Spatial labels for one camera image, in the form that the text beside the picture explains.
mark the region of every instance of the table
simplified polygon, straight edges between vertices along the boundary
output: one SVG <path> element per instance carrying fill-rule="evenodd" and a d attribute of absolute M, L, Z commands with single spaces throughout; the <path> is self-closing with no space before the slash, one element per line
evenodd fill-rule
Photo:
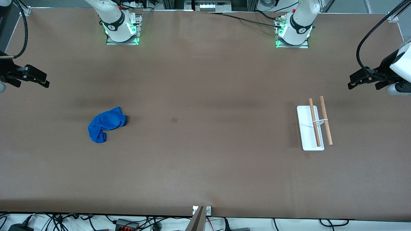
<path fill-rule="evenodd" d="M 411 100 L 347 89 L 357 44 L 382 17 L 320 14 L 309 49 L 280 49 L 272 28 L 160 11 L 138 46 L 107 46 L 93 9 L 33 9 L 15 62 L 51 84 L 0 95 L 0 210 L 409 219 Z M 23 37 L 20 21 L 8 54 Z M 364 64 L 401 42 L 382 24 Z M 304 152 L 296 107 L 320 95 L 334 145 Z M 88 123 L 116 106 L 129 123 L 93 143 Z"/>

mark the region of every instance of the wooden stick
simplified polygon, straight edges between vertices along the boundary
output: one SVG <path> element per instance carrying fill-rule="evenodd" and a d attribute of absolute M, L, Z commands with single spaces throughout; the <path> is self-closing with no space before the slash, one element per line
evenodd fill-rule
<path fill-rule="evenodd" d="M 317 147 L 321 146 L 320 142 L 320 134 L 318 134 L 318 127 L 317 127 L 317 122 L 314 122 L 315 119 L 315 113 L 314 113 L 314 105 L 312 103 L 312 98 L 308 99 L 309 101 L 309 108 L 311 109 L 311 118 L 312 118 L 312 125 L 314 127 L 314 133 L 315 133 L 315 140 L 317 141 Z"/>
<path fill-rule="evenodd" d="M 327 111 L 326 111 L 326 105 L 324 103 L 324 97 L 320 96 L 320 101 L 321 101 L 321 110 L 323 112 L 323 119 L 328 119 L 327 117 Z M 328 139 L 328 145 L 332 145 L 332 138 L 331 138 L 331 132 L 330 132 L 330 124 L 328 123 L 328 120 L 324 121 L 326 125 L 326 133 L 327 133 L 327 139 Z"/>

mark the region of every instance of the white mounting plate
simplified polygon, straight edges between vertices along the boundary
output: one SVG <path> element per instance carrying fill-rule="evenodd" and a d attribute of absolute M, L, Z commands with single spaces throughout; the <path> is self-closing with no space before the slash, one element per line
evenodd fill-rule
<path fill-rule="evenodd" d="M 314 106 L 315 120 L 319 120 L 317 106 Z M 317 147 L 314 126 L 312 124 L 311 109 L 309 106 L 297 106 L 298 123 L 300 125 L 301 143 L 304 151 L 324 151 L 321 127 L 317 124 L 321 146 Z"/>
<path fill-rule="evenodd" d="M 198 208 L 199 208 L 198 206 L 193 206 L 193 215 L 196 213 Z M 205 215 L 208 217 L 211 216 L 211 206 L 206 206 L 205 210 L 206 210 Z"/>

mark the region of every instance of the black cable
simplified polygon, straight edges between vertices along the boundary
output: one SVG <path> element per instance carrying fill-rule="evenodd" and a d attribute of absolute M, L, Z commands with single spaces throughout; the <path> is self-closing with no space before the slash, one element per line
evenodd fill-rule
<path fill-rule="evenodd" d="M 149 222 L 148 224 L 151 226 L 150 230 L 153 230 L 153 226 L 154 226 L 154 224 L 153 224 L 153 226 L 151 225 L 151 223 L 150 223 L 150 222 Z"/>
<path fill-rule="evenodd" d="M 224 218 L 224 222 L 226 223 L 226 229 L 224 231 L 231 231 L 229 221 L 227 220 L 227 218 L 225 218 L 225 217 L 223 217 L 223 218 Z"/>
<path fill-rule="evenodd" d="M 26 9 L 28 9 L 28 7 L 27 7 L 27 5 L 26 4 L 24 4 L 24 2 L 22 2 L 21 0 L 18 0 L 21 4 L 23 4 L 23 6 L 26 8 Z"/>
<path fill-rule="evenodd" d="M 271 27 L 275 27 L 275 28 L 281 28 L 281 26 L 279 26 L 279 25 L 272 25 L 272 24 L 260 23 L 260 22 L 248 20 L 248 19 L 245 19 L 245 18 L 239 18 L 239 17 L 233 16 L 233 15 L 228 15 L 228 14 L 220 14 L 220 15 L 224 15 L 224 16 L 228 16 L 228 17 L 231 17 L 231 18 L 236 18 L 236 19 L 244 20 L 244 21 L 251 22 L 251 23 L 255 23 L 255 24 L 259 24 L 259 25 L 266 25 L 266 26 L 271 26 Z"/>
<path fill-rule="evenodd" d="M 360 65 L 360 67 L 365 71 L 365 73 L 368 76 L 372 76 L 375 79 L 381 79 L 378 76 L 375 76 L 374 74 L 372 74 L 361 62 L 360 59 L 360 50 L 362 45 L 364 44 L 365 40 L 383 23 L 385 22 L 391 15 L 393 15 L 398 9 L 400 9 L 401 7 L 403 7 L 405 4 L 407 4 L 408 2 L 410 2 L 411 0 L 403 0 L 402 2 L 400 2 L 390 13 L 388 13 L 383 19 L 381 19 L 366 35 L 365 37 L 360 41 L 358 47 L 357 47 L 357 52 L 356 52 L 356 58 L 357 58 L 357 62 Z"/>
<path fill-rule="evenodd" d="M 120 3 L 120 5 L 123 9 L 154 9 L 153 7 L 132 7 L 124 5 L 123 3 Z"/>
<path fill-rule="evenodd" d="M 48 227 L 49 227 L 49 225 L 50 225 L 50 223 L 51 223 L 51 221 L 53 220 L 53 218 L 50 218 L 49 220 L 48 220 L 48 222 L 46 222 L 46 224 L 47 224 L 47 226 L 46 226 L 46 229 L 44 230 L 44 231 L 47 231 L 48 230 Z"/>
<path fill-rule="evenodd" d="M 56 223 L 56 220 L 55 219 L 53 219 L 53 223 L 54 223 L 54 228 L 53 228 L 53 231 L 55 231 L 56 229 L 57 229 L 57 231 L 60 231 L 59 230 L 59 228 L 58 228 L 58 222 Z"/>
<path fill-rule="evenodd" d="M 287 7 L 284 7 L 284 8 L 278 9 L 278 10 L 276 10 L 276 11 L 273 11 L 273 13 L 274 13 L 274 12 L 278 12 L 278 11 L 280 11 L 280 10 L 287 9 L 287 8 L 289 8 L 289 7 L 291 7 L 291 6 L 295 5 L 295 4 L 297 4 L 297 3 L 298 3 L 298 2 L 296 2 L 296 3 L 292 4 L 292 5 L 289 5 L 289 6 L 287 6 Z"/>
<path fill-rule="evenodd" d="M 7 221 L 7 217 L 6 217 L 6 216 L 0 217 L 0 219 L 3 219 L 3 218 L 4 218 L 4 221 L 3 221 L 3 224 L 1 224 L 0 229 L 3 228 L 4 224 L 5 224 L 6 221 Z"/>
<path fill-rule="evenodd" d="M 176 219 L 176 220 L 178 220 L 178 219 L 189 219 L 189 220 L 191 220 L 191 218 L 188 218 L 188 217 L 170 217 L 170 218 L 173 218 L 173 219 Z"/>
<path fill-rule="evenodd" d="M 277 222 L 275 222 L 275 218 L 273 218 L 272 220 L 274 221 L 275 229 L 276 229 L 277 231 L 280 231 L 280 230 L 278 229 L 278 227 L 277 227 Z"/>
<path fill-rule="evenodd" d="M 25 49 L 26 49 L 26 47 L 27 47 L 27 40 L 28 40 L 27 20 L 26 20 L 26 18 L 25 18 L 24 10 L 23 10 L 23 8 L 21 8 L 21 5 L 20 5 L 20 3 L 18 2 L 18 0 L 13 0 L 13 2 L 14 2 L 14 3 L 16 4 L 16 6 L 20 9 L 21 17 L 23 18 L 23 24 L 24 24 L 24 45 L 23 45 L 22 49 L 20 50 L 20 52 L 19 52 L 17 55 L 14 55 L 14 56 L 10 57 L 9 59 L 20 57 L 20 56 L 24 53 L 24 51 L 25 51 Z"/>
<path fill-rule="evenodd" d="M 267 14 L 265 14 L 264 12 L 262 12 L 261 10 L 256 9 L 256 10 L 254 10 L 254 12 L 259 12 L 259 13 L 261 13 L 264 17 L 266 17 L 266 18 L 268 18 L 268 19 L 271 19 L 271 20 L 275 20 L 275 18 L 268 16 Z"/>
<path fill-rule="evenodd" d="M 111 221 L 114 224 L 115 220 L 111 220 L 107 215 L 105 215 L 105 216 L 106 216 L 107 220 Z"/>
<path fill-rule="evenodd" d="M 155 225 L 155 224 L 157 224 L 157 223 L 159 223 L 159 222 L 161 222 L 161 221 L 164 221 L 165 219 L 168 219 L 168 217 L 163 218 L 163 219 L 160 219 L 160 220 L 154 222 L 153 224 L 150 224 L 149 226 L 144 227 L 144 228 L 142 228 L 142 229 L 140 229 L 140 230 L 144 230 L 144 229 L 146 229 L 146 228 L 148 228 L 148 227 L 151 227 L 151 226 L 153 226 L 153 225 Z"/>
<path fill-rule="evenodd" d="M 91 226 L 91 228 L 93 229 L 93 231 L 97 231 L 97 230 L 94 228 L 93 223 L 91 222 L 91 218 L 88 219 L 88 221 L 90 222 L 90 226 Z"/>
<path fill-rule="evenodd" d="M 4 216 L 4 215 L 7 215 L 7 214 L 11 214 L 11 213 L 9 213 L 9 212 L 3 213 L 3 214 L 0 215 L 0 217 L 2 217 L 2 216 Z"/>
<path fill-rule="evenodd" d="M 328 221 L 328 223 L 330 223 L 330 224 L 329 224 L 329 225 L 324 224 L 322 220 L 326 220 L 326 221 Z M 350 220 L 344 220 L 345 223 L 343 223 L 343 224 L 333 224 L 333 223 L 330 221 L 330 219 L 327 219 L 327 218 L 325 218 L 325 219 L 321 218 L 321 219 L 319 219 L 319 221 L 320 221 L 320 224 L 321 224 L 322 226 L 331 228 L 332 231 L 335 231 L 334 227 L 346 226 L 346 225 L 348 225 L 348 223 L 350 222 Z"/>

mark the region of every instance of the power adapter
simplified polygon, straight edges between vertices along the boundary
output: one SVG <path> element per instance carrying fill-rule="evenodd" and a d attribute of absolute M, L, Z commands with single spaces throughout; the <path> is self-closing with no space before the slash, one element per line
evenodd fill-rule
<path fill-rule="evenodd" d="M 22 224 L 12 224 L 9 231 L 34 231 L 33 228 L 28 227 L 28 222 L 30 221 L 32 215 L 26 218 Z"/>

